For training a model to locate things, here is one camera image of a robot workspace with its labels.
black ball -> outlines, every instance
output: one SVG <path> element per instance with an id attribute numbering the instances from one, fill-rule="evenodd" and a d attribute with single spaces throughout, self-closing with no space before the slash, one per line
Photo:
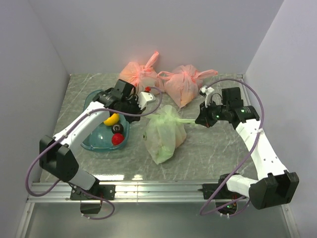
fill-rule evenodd
<path id="1" fill-rule="evenodd" d="M 120 123 L 114 124 L 111 127 L 111 131 L 112 131 L 113 134 L 116 134 L 116 133 L 123 134 L 123 131 L 124 131 L 123 125 L 120 124 Z"/>

toy fruit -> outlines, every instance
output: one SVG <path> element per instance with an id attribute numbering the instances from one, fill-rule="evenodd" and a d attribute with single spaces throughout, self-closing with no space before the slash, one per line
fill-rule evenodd
<path id="1" fill-rule="evenodd" d="M 123 131 L 124 131 L 123 125 L 120 123 L 114 124 L 111 128 L 111 131 L 113 134 L 116 134 L 116 133 L 123 134 Z"/>
<path id="2" fill-rule="evenodd" d="M 124 136 L 120 133 L 116 133 L 113 135 L 111 142 L 113 145 L 119 145 L 124 141 Z"/>
<path id="3" fill-rule="evenodd" d="M 120 120 L 120 116 L 118 113 L 112 114 L 107 120 L 104 121 L 104 124 L 107 126 L 113 126 Z"/>

black joint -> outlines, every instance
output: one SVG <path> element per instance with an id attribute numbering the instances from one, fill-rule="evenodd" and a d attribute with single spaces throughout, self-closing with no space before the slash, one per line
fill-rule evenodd
<path id="1" fill-rule="evenodd" d="M 289 203 L 298 186 L 299 178 L 295 172 L 284 171 L 283 175 L 268 174 L 249 188 L 249 196 L 256 209 Z"/>
<path id="2" fill-rule="evenodd" d="M 54 142 L 54 139 L 44 136 L 40 141 L 40 153 Z M 63 182 L 68 182 L 76 175 L 79 165 L 71 150 L 58 143 L 40 158 L 40 167 Z"/>

red ball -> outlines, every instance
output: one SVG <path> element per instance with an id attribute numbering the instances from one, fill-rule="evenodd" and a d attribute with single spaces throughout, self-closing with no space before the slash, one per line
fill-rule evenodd
<path id="1" fill-rule="evenodd" d="M 124 141 L 124 136 L 120 133 L 116 133 L 112 136 L 111 142 L 113 145 L 119 145 Z"/>

red object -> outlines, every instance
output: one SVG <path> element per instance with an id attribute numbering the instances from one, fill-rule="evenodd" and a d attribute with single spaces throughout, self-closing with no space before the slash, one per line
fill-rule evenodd
<path id="1" fill-rule="evenodd" d="M 113 145 L 119 145 L 124 141 L 124 136 L 120 133 L 116 133 L 112 136 L 111 142 Z"/>
<path id="2" fill-rule="evenodd" d="M 146 87 L 144 91 L 145 91 L 145 92 L 147 92 L 147 93 L 149 93 L 149 92 L 150 92 L 150 90 L 151 90 L 151 88 L 150 88 L 150 87 Z"/>

